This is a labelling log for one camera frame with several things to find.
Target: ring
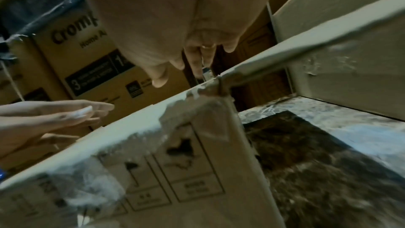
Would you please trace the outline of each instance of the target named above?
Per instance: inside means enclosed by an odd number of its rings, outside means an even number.
[[[201,47],[202,47],[203,49],[211,49],[211,48],[216,47],[216,44],[212,44],[211,46],[204,46],[204,45],[202,45]]]

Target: black label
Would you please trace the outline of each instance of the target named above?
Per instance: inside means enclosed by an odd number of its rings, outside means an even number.
[[[135,67],[130,61],[122,56],[121,52],[117,50],[112,51],[108,54],[111,60],[113,61],[114,66],[117,68],[119,73],[129,70],[130,68]]]
[[[38,89],[35,89],[32,92],[29,92],[28,94],[24,95],[24,100],[26,101],[51,101],[49,98],[48,94],[45,92],[45,90],[40,87]],[[18,103],[21,102],[21,99],[17,99],[12,103]]]
[[[126,85],[126,87],[132,98],[135,98],[143,94],[142,88],[140,87],[138,81],[136,80]]]
[[[79,96],[133,67],[135,65],[116,49],[66,77],[65,81],[75,96]]]

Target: shiny plastic wrap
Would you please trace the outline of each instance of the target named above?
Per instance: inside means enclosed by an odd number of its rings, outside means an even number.
[[[2,227],[283,227],[228,97],[145,108],[0,191]]]
[[[0,10],[0,23],[11,35],[29,35],[81,1],[6,0]]]

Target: human hand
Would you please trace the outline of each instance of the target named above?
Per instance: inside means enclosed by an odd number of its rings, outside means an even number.
[[[0,106],[0,157],[39,144],[73,143],[78,136],[49,132],[95,125],[113,109],[112,104],[87,100],[27,101]]]
[[[142,67],[155,87],[168,80],[167,63],[197,78],[216,47],[232,52],[268,0],[88,0],[118,48]]]

